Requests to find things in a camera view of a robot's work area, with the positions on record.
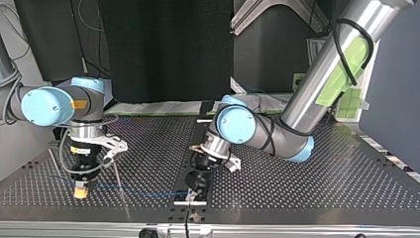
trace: metal frame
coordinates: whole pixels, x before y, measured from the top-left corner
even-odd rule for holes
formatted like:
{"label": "metal frame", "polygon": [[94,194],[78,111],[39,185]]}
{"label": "metal frame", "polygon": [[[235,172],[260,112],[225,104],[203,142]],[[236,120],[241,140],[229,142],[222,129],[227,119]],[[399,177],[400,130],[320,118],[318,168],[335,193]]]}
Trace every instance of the metal frame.
{"label": "metal frame", "polygon": [[[142,229],[157,230],[159,237],[185,237],[183,224],[90,222],[0,222],[0,237],[138,237]],[[418,237],[419,227],[385,226],[250,226],[188,225],[191,237]]]}
{"label": "metal frame", "polygon": [[266,9],[275,5],[284,5],[291,8],[315,32],[321,32],[327,26],[328,19],[324,16],[318,5],[315,4],[312,13],[312,4],[315,0],[247,0],[231,21],[231,28],[239,36]]}

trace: cable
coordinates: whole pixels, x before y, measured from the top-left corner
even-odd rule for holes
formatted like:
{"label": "cable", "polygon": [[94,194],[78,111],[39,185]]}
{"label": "cable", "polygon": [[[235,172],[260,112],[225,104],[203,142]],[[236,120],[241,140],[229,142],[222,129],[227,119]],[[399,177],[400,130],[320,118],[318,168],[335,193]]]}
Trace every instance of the cable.
{"label": "cable", "polygon": [[370,62],[370,60],[373,56],[373,50],[374,50],[374,43],[373,43],[373,39],[371,38],[370,34],[363,27],[361,27],[359,24],[357,24],[356,22],[354,22],[350,19],[345,19],[345,18],[337,19],[336,23],[347,24],[347,25],[353,27],[354,29],[358,30],[359,33],[367,41],[367,58],[365,59],[364,64],[362,64],[362,69],[365,69],[368,66],[368,63]]}
{"label": "cable", "polygon": [[185,215],[185,224],[184,224],[184,226],[185,226],[185,237],[186,238],[189,238],[188,218],[189,218],[189,209],[190,209],[190,207],[191,207],[191,204],[189,203],[188,204],[188,211],[186,212],[186,215]]}
{"label": "cable", "polygon": [[[15,9],[13,9],[11,6],[9,6],[9,5],[7,5],[6,3],[4,3],[4,2],[0,2],[0,7],[4,7],[4,8],[6,8],[6,9],[8,9],[9,11],[11,11],[14,15],[15,15],[15,17],[18,19],[18,21],[20,21],[20,17],[19,17],[19,15],[18,15],[18,13],[16,12],[16,10]],[[29,43],[28,43],[28,38],[27,38],[27,36],[25,35],[25,32],[23,32],[22,31],[22,34],[18,31],[18,29],[16,29],[16,27],[15,27],[15,25],[13,25],[13,23],[12,23],[12,21],[10,21],[10,19],[9,19],[9,17],[4,13],[4,11],[3,10],[1,10],[1,13],[3,14],[3,16],[6,18],[6,20],[7,20],[7,22],[10,24],[10,26],[12,27],[12,29],[14,30],[14,32],[18,35],[18,37],[20,38],[20,39],[22,39],[22,41],[24,41],[28,46],[27,46],[27,48],[26,48],[26,50],[25,50],[25,52],[22,54],[22,55],[20,55],[19,57],[16,57],[16,58],[13,58],[12,60],[20,60],[21,58],[24,58],[27,54],[28,54],[28,52],[30,51],[30,49],[31,49],[31,46],[29,45]]]}
{"label": "cable", "polygon": [[100,76],[100,73],[103,73],[104,75],[109,76],[106,72],[103,72],[102,70],[100,70],[100,68],[99,68],[98,65],[96,65],[93,62],[90,62],[85,57],[84,49],[83,49],[83,46],[82,46],[82,43],[81,43],[80,31],[79,31],[78,24],[77,24],[77,21],[76,21],[76,18],[75,18],[75,11],[74,11],[74,6],[73,6],[73,1],[72,0],[68,0],[68,1],[69,1],[70,8],[71,8],[71,16],[73,17],[74,28],[76,29],[77,40],[78,40],[78,44],[79,44],[79,48],[80,48],[80,56],[81,56],[81,59],[82,59],[83,64],[86,63],[86,64],[90,65],[91,67],[93,67],[94,69],[96,69],[98,71],[98,73],[99,73],[99,76]]}
{"label": "cable", "polygon": [[65,142],[65,139],[66,139],[66,136],[67,136],[68,132],[69,132],[69,128],[67,128],[67,130],[65,130],[65,132],[64,132],[64,138],[62,138],[62,139],[61,139],[61,141],[59,142],[59,147],[58,147],[58,156],[59,156],[59,160],[60,160],[60,162],[61,162],[61,167],[62,167],[62,168],[63,168],[63,169],[64,169],[67,173],[69,173],[69,174],[75,174],[75,175],[87,175],[87,174],[93,173],[93,172],[95,172],[95,171],[97,171],[97,170],[101,169],[101,168],[103,167],[103,164],[99,164],[99,166],[97,166],[97,167],[95,167],[95,168],[93,168],[93,169],[91,169],[91,170],[79,172],[79,171],[73,171],[73,170],[70,170],[70,169],[69,169],[69,168],[65,165],[65,163],[64,163],[64,158],[63,158],[63,155],[62,155],[62,150],[63,150],[63,147],[64,147],[64,142]]}
{"label": "cable", "polygon": [[30,51],[30,49],[31,49],[31,46],[28,45],[26,51],[21,56],[13,58],[12,60],[20,60],[21,58],[25,57],[28,54],[28,52]]}
{"label": "cable", "polygon": [[6,96],[6,100],[4,102],[3,108],[2,108],[2,118],[3,123],[0,124],[0,126],[4,125],[13,125],[17,121],[16,120],[9,120],[8,119],[8,110],[10,109],[10,103],[13,96],[13,93],[16,92],[17,87],[20,85],[22,80],[22,75],[19,73],[18,67],[16,66],[16,63],[12,61],[13,66],[13,72],[8,77],[4,79],[3,82],[0,83],[0,88],[8,85],[11,82],[14,82],[12,87],[9,90],[9,93]]}
{"label": "cable", "polygon": [[89,28],[89,29],[91,29],[91,30],[98,31],[98,32],[104,32],[104,30],[99,29],[99,28],[92,27],[92,26],[90,26],[89,24],[87,24],[87,23],[83,20],[83,17],[81,16],[81,13],[80,13],[80,9],[81,9],[81,5],[82,5],[82,3],[83,3],[83,0],[80,0],[79,5],[78,5],[78,7],[77,7],[77,14],[78,14],[78,17],[79,17],[79,19],[80,19],[81,23],[83,23],[83,25],[84,25],[85,27],[87,27],[87,28]]}
{"label": "cable", "polygon": [[[103,29],[103,26],[101,25],[102,23],[102,16],[101,13],[99,12],[99,6],[98,6],[98,26]],[[98,60],[99,60],[99,66],[101,66],[105,71],[110,71],[109,68],[107,68],[106,66],[104,66],[104,64],[102,63],[102,32],[98,33]]]}
{"label": "cable", "polygon": [[[11,6],[7,5],[4,2],[0,2],[0,7],[4,7],[6,9],[8,9],[9,11],[11,11],[15,17],[20,21],[20,17],[18,15],[18,13],[16,12],[15,9],[13,9]],[[9,22],[10,26],[13,28],[13,30],[15,31],[15,33],[19,36],[20,39],[22,39],[22,41],[24,41],[25,43],[28,42],[28,39],[25,35],[25,33],[23,32],[22,34],[18,31],[18,29],[16,29],[15,25],[13,25],[13,23],[10,21],[9,17],[7,17],[7,15],[3,12],[3,10],[1,10],[1,13],[3,14],[3,16],[6,18],[6,21]]]}
{"label": "cable", "polygon": [[368,34],[368,32],[365,29],[363,29],[361,26],[359,26],[356,22],[354,22],[350,19],[336,19],[336,17],[335,17],[336,13],[335,12],[336,12],[336,5],[335,5],[335,0],[333,0],[332,27],[333,27],[334,43],[336,45],[336,49],[337,49],[337,52],[340,56],[340,60],[341,60],[341,63],[343,65],[343,68],[346,72],[346,75],[348,76],[348,78],[352,82],[352,85],[356,86],[356,85],[358,85],[358,83],[357,83],[357,81],[355,79],[355,76],[353,75],[352,71],[350,70],[349,63],[347,62],[346,56],[344,55],[343,50],[341,48],[339,33],[338,33],[338,29],[337,29],[337,23],[347,24],[347,25],[351,26],[352,28],[358,30],[360,32],[360,34],[367,41],[368,54],[367,54],[367,59],[365,60],[364,64],[362,65],[362,68],[365,68],[368,65],[368,63],[371,59],[371,56],[373,54],[373,40],[372,40],[371,36]]}

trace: black cover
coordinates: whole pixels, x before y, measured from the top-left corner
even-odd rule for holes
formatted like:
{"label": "black cover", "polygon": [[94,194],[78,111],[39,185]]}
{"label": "black cover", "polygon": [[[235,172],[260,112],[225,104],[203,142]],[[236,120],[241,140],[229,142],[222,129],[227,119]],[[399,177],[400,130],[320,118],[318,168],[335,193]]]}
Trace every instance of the black cover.
{"label": "black cover", "polygon": [[231,0],[99,1],[122,102],[220,99],[230,92]]}

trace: black object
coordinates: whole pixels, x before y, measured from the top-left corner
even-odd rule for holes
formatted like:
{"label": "black object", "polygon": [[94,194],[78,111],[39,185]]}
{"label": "black object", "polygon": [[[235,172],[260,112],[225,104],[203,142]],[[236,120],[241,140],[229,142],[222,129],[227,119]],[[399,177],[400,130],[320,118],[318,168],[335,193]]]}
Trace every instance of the black object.
{"label": "black object", "polygon": [[[96,160],[96,157],[102,150],[102,146],[81,143],[71,140],[70,143],[71,147],[83,150],[84,152],[77,153],[73,152],[76,156],[76,163],[71,167],[73,171],[83,172],[89,171],[99,166],[99,163]],[[71,174],[71,178],[74,180],[92,180],[95,179],[100,173],[100,170],[96,170],[90,174],[79,175],[79,174]]]}
{"label": "black object", "polygon": [[201,193],[204,197],[207,196],[215,172],[224,168],[224,165],[228,162],[228,160],[224,160],[226,162],[222,163],[223,160],[213,157],[210,160],[209,157],[209,155],[192,153],[190,165],[193,171],[185,177],[186,185],[195,192]]}
{"label": "black object", "polygon": [[99,6],[118,101],[220,100],[230,92],[231,0]]}
{"label": "black object", "polygon": [[139,238],[158,238],[158,232],[151,229],[143,229],[139,232]]}
{"label": "black object", "polygon": [[363,233],[357,234],[355,238],[367,238],[367,236]]}

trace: black breadboard surface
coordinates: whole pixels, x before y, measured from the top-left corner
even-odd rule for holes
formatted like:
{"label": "black breadboard surface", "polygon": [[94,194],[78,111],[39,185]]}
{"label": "black breadboard surface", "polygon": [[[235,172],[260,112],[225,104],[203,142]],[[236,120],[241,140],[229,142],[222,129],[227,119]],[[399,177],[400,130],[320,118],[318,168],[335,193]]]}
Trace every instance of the black breadboard surface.
{"label": "black breadboard surface", "polygon": [[[175,182],[186,170],[195,120],[123,117],[111,124],[109,132],[121,136],[130,148],[117,161],[123,187],[118,188],[111,167],[102,171],[96,188],[83,200],[72,197],[68,175],[45,153],[0,182],[0,220],[182,223],[187,207],[173,205],[179,193]],[[303,164],[234,146],[242,169],[218,172],[207,205],[191,207],[196,212],[190,213],[190,221],[420,224],[417,181],[345,126],[322,122],[314,138],[313,155]]]}

